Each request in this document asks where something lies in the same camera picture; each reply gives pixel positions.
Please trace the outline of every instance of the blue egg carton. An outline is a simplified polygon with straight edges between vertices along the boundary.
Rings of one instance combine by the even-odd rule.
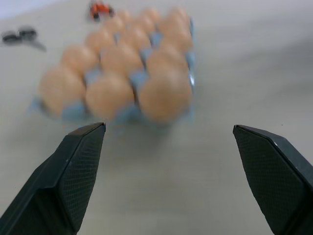
[[[190,20],[190,33],[194,40],[194,27],[193,27],[192,19]],[[119,38],[119,35],[116,34],[115,39],[118,40],[118,38]],[[140,56],[144,64],[144,69],[134,72],[133,74],[130,75],[130,78],[129,78],[135,92],[140,90],[140,87],[148,78],[148,73],[146,72],[146,69],[145,69],[145,61],[151,55],[151,53],[153,52],[153,49],[158,47],[161,39],[162,39],[162,34],[160,32],[155,32],[155,33],[150,34],[150,41],[151,41],[152,47],[143,49],[140,52]],[[188,76],[189,76],[190,86],[194,90],[194,86],[195,86],[194,66],[196,62],[194,51],[187,52],[185,54],[185,58],[186,58],[188,68],[189,68]],[[86,72],[85,73],[86,86],[95,82],[97,80],[97,77],[101,75],[102,73],[103,71],[101,71],[99,67]],[[63,110],[61,117],[55,117],[45,108],[41,99],[39,97],[35,97],[30,105],[29,111],[30,112],[39,111],[47,115],[50,118],[61,119],[62,121],[70,121],[70,122],[94,119],[93,115],[88,111],[84,101],[79,101],[75,104],[72,104],[71,106]],[[191,115],[191,107],[190,107],[190,110],[188,110],[186,114],[183,114],[180,118],[184,118],[186,116],[190,117],[190,115]],[[117,115],[117,117],[115,118],[113,123],[114,125],[121,125],[130,120],[137,120],[137,121],[143,122],[149,126],[155,127],[156,129],[162,129],[162,127],[167,127],[168,125],[171,125],[171,123],[168,123],[167,125],[157,125],[149,121],[149,119],[146,118],[144,114],[141,112],[137,102],[121,110],[119,114]]]

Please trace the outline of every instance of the scissors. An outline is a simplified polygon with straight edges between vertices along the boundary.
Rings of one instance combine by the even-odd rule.
[[[46,51],[46,47],[37,41],[37,31],[32,27],[21,27],[18,32],[7,31],[2,35],[2,42],[7,46],[27,44],[37,49]]]

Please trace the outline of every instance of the orange object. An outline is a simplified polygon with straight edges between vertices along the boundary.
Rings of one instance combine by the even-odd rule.
[[[100,15],[105,14],[114,16],[114,9],[108,5],[103,4],[101,1],[92,2],[90,5],[90,15],[94,20],[100,20]]]

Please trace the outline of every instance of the textured gripper pad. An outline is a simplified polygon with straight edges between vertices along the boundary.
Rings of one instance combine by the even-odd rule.
[[[96,180],[103,129],[82,139],[80,146],[59,181],[59,195],[68,219],[75,231],[79,231],[92,189]]]
[[[274,234],[286,234],[306,199],[305,184],[267,139],[240,128],[234,128],[234,135],[262,213]]]

